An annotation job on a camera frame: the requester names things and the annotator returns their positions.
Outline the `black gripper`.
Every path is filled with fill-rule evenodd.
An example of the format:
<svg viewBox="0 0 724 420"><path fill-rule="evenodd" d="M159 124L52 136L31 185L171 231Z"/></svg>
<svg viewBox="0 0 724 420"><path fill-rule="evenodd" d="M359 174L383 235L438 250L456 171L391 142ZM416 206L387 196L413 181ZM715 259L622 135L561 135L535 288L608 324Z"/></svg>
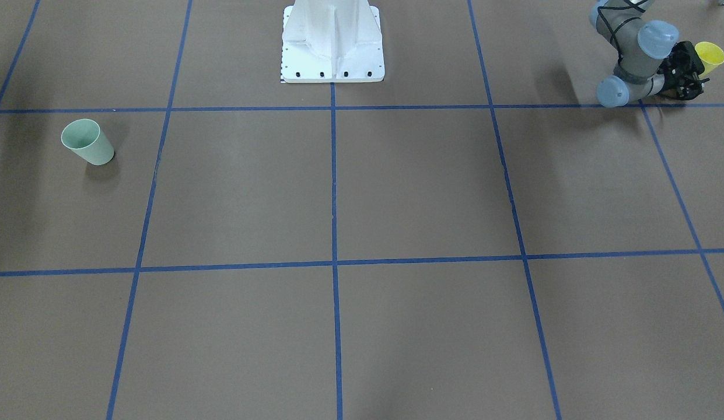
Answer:
<svg viewBox="0 0 724 420"><path fill-rule="evenodd" d="M703 94L706 82L705 70L701 70L701 61L690 41L680 41L671 50L657 70L664 76L660 94L672 99L696 99Z"/></svg>

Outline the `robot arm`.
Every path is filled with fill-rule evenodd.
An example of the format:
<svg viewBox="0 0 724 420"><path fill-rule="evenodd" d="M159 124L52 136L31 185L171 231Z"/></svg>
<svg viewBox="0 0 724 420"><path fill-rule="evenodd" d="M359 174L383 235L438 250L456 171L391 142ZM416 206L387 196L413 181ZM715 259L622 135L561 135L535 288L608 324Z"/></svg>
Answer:
<svg viewBox="0 0 724 420"><path fill-rule="evenodd" d="M681 41L676 26L645 20L652 1L597 1L589 22L615 48L612 75L596 88L604 107L621 107L662 94L690 101L703 94L705 65L690 41Z"/></svg>

